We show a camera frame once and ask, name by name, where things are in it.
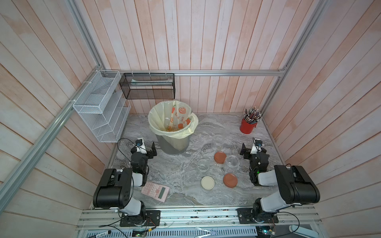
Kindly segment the pink calculator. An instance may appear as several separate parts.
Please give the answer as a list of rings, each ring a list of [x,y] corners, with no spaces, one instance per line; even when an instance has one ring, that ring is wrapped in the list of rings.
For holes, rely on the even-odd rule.
[[[169,190],[170,188],[168,186],[147,182],[145,186],[142,187],[141,193],[157,201],[165,202]]]

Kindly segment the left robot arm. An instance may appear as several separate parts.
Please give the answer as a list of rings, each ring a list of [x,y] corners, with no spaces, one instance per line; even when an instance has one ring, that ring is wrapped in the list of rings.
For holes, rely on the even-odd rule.
[[[93,206],[116,211],[121,215],[120,227],[156,227],[160,211],[147,211],[143,201],[133,198],[135,188],[146,185],[148,160],[157,155],[155,144],[146,150],[143,139],[138,139],[131,153],[129,168],[104,171],[93,195]]]

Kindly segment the red pencil cup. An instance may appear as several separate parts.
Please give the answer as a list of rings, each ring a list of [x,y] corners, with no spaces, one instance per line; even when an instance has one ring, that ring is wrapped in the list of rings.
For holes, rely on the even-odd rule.
[[[247,123],[244,119],[242,119],[241,125],[240,125],[240,131],[243,134],[251,134],[254,128],[256,128],[257,124],[258,123],[250,124],[250,123]]]

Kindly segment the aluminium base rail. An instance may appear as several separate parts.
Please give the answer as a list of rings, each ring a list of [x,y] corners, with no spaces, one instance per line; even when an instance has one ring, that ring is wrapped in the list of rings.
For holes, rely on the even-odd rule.
[[[305,227],[323,233],[322,224],[314,206],[298,206],[287,208],[274,218],[263,223],[251,220],[249,207],[184,207],[157,208],[159,211],[148,220],[148,225],[121,227],[121,215],[109,210],[84,210],[76,226],[78,237],[88,238],[96,234],[110,231],[111,238],[217,238],[217,237],[254,237],[265,228],[272,229],[275,234],[288,233],[289,226]]]

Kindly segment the oatmeal jar with brown lid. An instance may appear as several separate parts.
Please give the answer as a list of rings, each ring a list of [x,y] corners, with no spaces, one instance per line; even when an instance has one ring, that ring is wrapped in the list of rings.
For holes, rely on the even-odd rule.
[[[227,168],[230,170],[235,170],[240,165],[239,158],[234,156],[234,155],[228,156],[225,160],[225,163],[226,163]]]

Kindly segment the brown jar lid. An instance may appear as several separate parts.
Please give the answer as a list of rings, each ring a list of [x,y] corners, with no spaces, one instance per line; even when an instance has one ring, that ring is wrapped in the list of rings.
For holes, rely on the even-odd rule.
[[[222,151],[218,151],[214,154],[214,160],[217,164],[224,164],[226,158],[227,155]]]
[[[223,183],[229,188],[234,188],[238,184],[238,178],[234,174],[228,173],[223,177]]]

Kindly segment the cream jar lid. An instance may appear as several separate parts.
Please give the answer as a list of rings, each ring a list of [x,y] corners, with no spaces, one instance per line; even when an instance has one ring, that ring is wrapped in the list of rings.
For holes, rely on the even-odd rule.
[[[201,179],[201,186],[206,190],[212,190],[215,186],[215,181],[210,176],[205,176]]]

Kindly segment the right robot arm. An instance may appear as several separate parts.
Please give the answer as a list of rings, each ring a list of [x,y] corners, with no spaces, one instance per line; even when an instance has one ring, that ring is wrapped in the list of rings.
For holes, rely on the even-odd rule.
[[[278,187],[273,194],[256,199],[253,208],[237,209],[240,224],[277,221],[282,209],[319,202],[320,192],[302,166],[275,165],[273,170],[267,169],[269,155],[261,140],[254,140],[251,149],[243,144],[240,155],[249,160],[249,177],[255,186]]]

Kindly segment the oatmeal jar with cream lid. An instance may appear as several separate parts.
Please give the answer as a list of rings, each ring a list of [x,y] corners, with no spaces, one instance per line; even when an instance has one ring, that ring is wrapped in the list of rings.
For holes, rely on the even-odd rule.
[[[200,172],[206,173],[210,168],[210,162],[205,159],[200,159],[197,161],[196,167]]]

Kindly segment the grey trash bin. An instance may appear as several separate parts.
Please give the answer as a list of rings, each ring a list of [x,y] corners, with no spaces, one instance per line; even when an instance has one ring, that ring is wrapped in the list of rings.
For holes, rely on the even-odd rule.
[[[156,137],[161,150],[169,155],[178,155],[184,153],[190,144],[190,136],[183,139],[176,139],[161,135],[156,135]]]

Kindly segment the horizontal aluminium frame bar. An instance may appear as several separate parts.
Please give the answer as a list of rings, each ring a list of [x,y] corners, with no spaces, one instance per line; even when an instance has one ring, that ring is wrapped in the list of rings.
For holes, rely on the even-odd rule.
[[[227,69],[227,70],[118,70],[120,74],[173,74],[174,76],[283,76],[278,69]]]

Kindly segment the bundle of pencils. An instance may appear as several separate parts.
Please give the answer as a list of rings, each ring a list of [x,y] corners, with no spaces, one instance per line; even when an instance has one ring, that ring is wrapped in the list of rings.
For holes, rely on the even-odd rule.
[[[244,122],[253,125],[262,120],[263,114],[256,108],[245,109],[244,111]]]

